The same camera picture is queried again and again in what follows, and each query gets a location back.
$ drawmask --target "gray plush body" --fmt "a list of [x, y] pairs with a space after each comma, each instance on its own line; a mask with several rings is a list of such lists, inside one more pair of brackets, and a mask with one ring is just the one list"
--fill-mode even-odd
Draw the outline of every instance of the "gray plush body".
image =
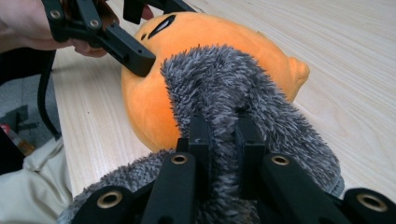
[[[259, 221], [254, 202], [240, 200], [237, 193], [233, 131], [240, 110], [253, 118], [271, 152], [292, 156], [323, 190], [341, 194], [338, 160], [249, 55], [226, 46], [192, 49], [165, 61], [162, 74], [181, 137], [189, 137], [190, 116], [195, 112], [212, 129], [211, 197], [199, 205], [197, 223]], [[156, 178], [163, 158], [171, 152], [151, 154], [104, 176], [75, 198], [59, 223], [70, 223], [91, 194], [104, 186], [123, 186], [132, 192], [145, 186]]]

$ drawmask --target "hand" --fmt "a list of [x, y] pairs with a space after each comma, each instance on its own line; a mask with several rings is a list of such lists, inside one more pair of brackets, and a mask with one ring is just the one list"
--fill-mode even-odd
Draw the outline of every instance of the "hand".
[[[104, 27], [118, 21], [117, 16], [105, 2], [99, 1], [99, 15]], [[152, 18], [152, 12], [146, 7], [143, 19]], [[44, 6], [40, 0], [2, 0], [0, 1], [0, 52], [10, 49], [28, 47], [32, 49], [61, 49], [74, 46], [76, 52], [91, 57], [102, 57], [103, 49], [93, 49], [87, 42], [69, 39], [63, 43], [56, 42], [51, 35]]]

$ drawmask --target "stuffed toy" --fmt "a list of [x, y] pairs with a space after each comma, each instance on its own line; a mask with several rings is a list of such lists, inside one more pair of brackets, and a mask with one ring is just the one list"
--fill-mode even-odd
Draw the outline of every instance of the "stuffed toy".
[[134, 133], [153, 152], [175, 148], [180, 130], [161, 74], [164, 60], [199, 46], [227, 45], [251, 55], [291, 102], [308, 78], [309, 68], [287, 57], [268, 38], [232, 21], [182, 12], [146, 22], [135, 34], [156, 56], [147, 77], [122, 70], [122, 91]]
[[156, 179], [176, 140], [189, 137], [195, 113], [212, 135], [211, 188], [209, 199], [198, 205], [197, 223], [260, 223], [255, 202], [238, 197], [234, 127], [241, 112], [254, 120], [270, 152], [293, 157], [322, 190], [341, 194], [338, 160], [290, 103], [307, 78], [304, 63], [285, 56], [261, 34], [199, 13], [154, 18], [135, 37], [157, 58], [146, 77], [122, 70], [122, 90], [134, 130], [153, 153], [84, 189], [59, 223], [71, 223], [99, 189], [121, 186], [136, 192]]

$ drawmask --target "black cable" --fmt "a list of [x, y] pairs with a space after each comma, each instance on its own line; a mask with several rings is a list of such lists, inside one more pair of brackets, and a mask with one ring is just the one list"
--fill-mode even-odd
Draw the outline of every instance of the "black cable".
[[52, 133], [56, 140], [58, 140], [62, 134], [56, 130], [55, 126], [53, 125], [52, 121], [50, 120], [49, 114], [47, 113], [46, 108], [46, 95], [47, 95], [47, 87], [50, 81], [50, 73], [52, 71], [53, 61], [55, 59], [56, 50], [53, 50], [49, 56], [49, 61], [44, 67], [40, 82], [38, 84], [38, 91], [37, 91], [37, 107], [38, 113], [40, 114], [41, 119], [43, 120], [46, 127]]

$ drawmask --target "black eye patch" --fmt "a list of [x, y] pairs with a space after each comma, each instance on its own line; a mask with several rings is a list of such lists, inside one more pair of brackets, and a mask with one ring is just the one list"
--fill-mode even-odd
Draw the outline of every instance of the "black eye patch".
[[154, 35], [158, 34], [161, 30], [170, 26], [172, 22], [175, 20], [176, 15], [172, 15], [163, 20], [157, 27], [148, 35], [148, 39], [152, 38]]

